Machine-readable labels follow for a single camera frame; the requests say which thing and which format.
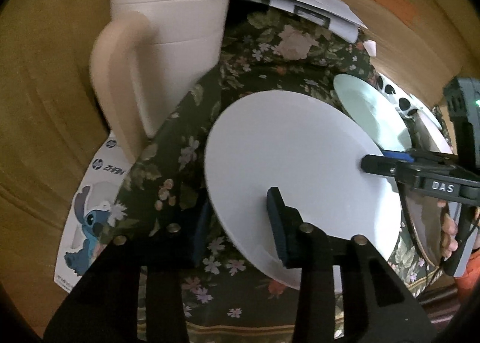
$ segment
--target metal screw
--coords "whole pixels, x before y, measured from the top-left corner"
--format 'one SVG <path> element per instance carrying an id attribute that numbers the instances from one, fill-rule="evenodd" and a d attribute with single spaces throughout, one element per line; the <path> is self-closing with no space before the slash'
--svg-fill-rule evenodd
<path id="1" fill-rule="evenodd" d="M 309 224 L 308 222 L 303 222 L 302 224 L 300 224 L 299 229 L 303 233 L 312 233 L 314 230 L 313 225 Z"/>
<path id="2" fill-rule="evenodd" d="M 368 243 L 368 239 L 362 234 L 354 236 L 353 241 L 356 242 L 358 245 L 366 245 Z"/>
<path id="3" fill-rule="evenodd" d="M 180 229 L 182 229 L 181 226 L 176 222 L 172 222 L 171 224 L 168 224 L 166 228 L 168 233 L 178 233 L 180 232 Z"/>
<path id="4" fill-rule="evenodd" d="M 127 237 L 123 236 L 122 234 L 119 236 L 115 236 L 113 238 L 113 243 L 115 245 L 124 245 L 127 242 Z"/>

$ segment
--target wooden surface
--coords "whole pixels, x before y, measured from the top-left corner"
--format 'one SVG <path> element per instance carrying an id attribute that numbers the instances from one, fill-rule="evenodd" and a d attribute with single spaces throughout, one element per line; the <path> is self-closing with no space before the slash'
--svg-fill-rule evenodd
<path id="1" fill-rule="evenodd" d="M 409 0 L 405 25 L 374 0 L 343 0 L 377 41 L 378 70 L 432 105 L 455 74 L 480 77 L 467 0 Z M 0 13 L 0 280 L 42 333 L 65 293 L 53 283 L 71 198 L 106 137 L 88 77 L 109 0 L 9 0 Z"/>
<path id="2" fill-rule="evenodd" d="M 9 0 L 0 13 L 0 280 L 40 334 L 70 202 L 107 131 L 88 76 L 109 0 Z"/>

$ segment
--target stitch cartoon character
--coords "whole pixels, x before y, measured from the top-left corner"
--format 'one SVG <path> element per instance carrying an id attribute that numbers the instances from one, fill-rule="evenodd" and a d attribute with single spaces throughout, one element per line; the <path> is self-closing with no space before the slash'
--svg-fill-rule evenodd
<path id="1" fill-rule="evenodd" d="M 85 214 L 85 207 L 91 186 L 85 186 L 75 195 L 73 208 L 75 216 L 82 226 L 82 232 L 85 235 L 83 246 L 80 251 L 72 253 L 67 252 L 64 256 L 66 265 L 73 269 L 78 276 L 87 271 L 94 259 L 95 248 L 98 246 L 98 239 L 102 234 L 104 225 L 107 224 L 110 216 L 110 210 L 92 209 Z"/>

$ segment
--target floral fabric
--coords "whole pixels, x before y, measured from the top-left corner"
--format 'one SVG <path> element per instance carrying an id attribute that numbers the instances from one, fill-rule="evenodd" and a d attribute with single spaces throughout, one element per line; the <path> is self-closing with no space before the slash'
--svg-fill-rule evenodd
<path id="1" fill-rule="evenodd" d="M 205 186 L 208 132 L 218 115 L 239 98 L 263 90 L 290 90 L 341 110 L 333 90 L 335 75 L 348 73 L 375 85 L 378 74 L 362 36 L 356 44 L 348 44 L 324 28 L 275 9 L 249 14 L 246 21 L 226 30 L 219 65 L 183 98 L 130 170 L 117 197 L 126 216 L 115 227 L 105 228 L 102 242 L 120 233 L 153 235 L 170 222 L 175 206 L 195 205 L 199 189 Z M 404 217 L 389 264 L 415 296 L 432 273 L 416 251 Z M 245 260 L 215 217 L 201 265 L 181 276 L 190 341 L 280 343 L 291 339 L 298 291 L 268 278 Z M 142 275 L 142 339 L 144 307 Z M 335 336 L 341 336 L 341 294 L 335 322 Z"/>
<path id="2" fill-rule="evenodd" d="M 440 106 L 438 105 L 433 106 L 433 108 L 431 109 L 431 112 L 433 113 L 433 115 L 435 115 L 435 118 L 437 118 L 437 121 L 440 123 L 440 126 L 442 127 L 442 135 L 446 139 L 448 145 L 451 147 L 452 140 L 450 139 L 450 133 L 448 132 L 447 125 L 445 123 L 445 120 L 443 119 Z"/>

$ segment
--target finger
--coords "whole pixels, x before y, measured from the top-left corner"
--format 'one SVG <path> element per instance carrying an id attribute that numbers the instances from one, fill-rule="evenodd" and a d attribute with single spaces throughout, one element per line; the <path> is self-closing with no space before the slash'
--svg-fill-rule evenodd
<path id="1" fill-rule="evenodd" d="M 452 256 L 452 251 L 450 251 L 448 249 L 444 249 L 444 250 L 442 250 L 442 256 L 445 259 L 448 259 L 450 256 Z"/>
<path id="2" fill-rule="evenodd" d="M 455 252 L 457 250 L 457 248 L 458 248 L 457 240 L 452 239 L 450 241 L 450 244 L 448 245 L 448 250 L 452 251 L 452 252 Z"/>
<path id="3" fill-rule="evenodd" d="M 442 231 L 451 236 L 456 235 L 458 232 L 457 224 L 455 224 L 455 221 L 453 221 L 448 214 L 445 214 L 443 217 Z"/>
<path id="4" fill-rule="evenodd" d="M 452 238 L 450 237 L 450 235 L 446 233 L 442 233 L 441 244 L 440 244 L 441 248 L 448 249 L 448 246 L 450 245 L 451 240 Z"/>

